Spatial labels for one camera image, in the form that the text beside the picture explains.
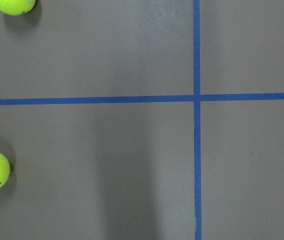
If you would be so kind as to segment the brown paper table cover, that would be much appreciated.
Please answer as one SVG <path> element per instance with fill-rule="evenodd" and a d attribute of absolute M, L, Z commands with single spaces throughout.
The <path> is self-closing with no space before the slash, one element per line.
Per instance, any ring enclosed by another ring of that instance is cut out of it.
<path fill-rule="evenodd" d="M 0 240 L 284 240 L 284 0 L 0 11 Z"/>

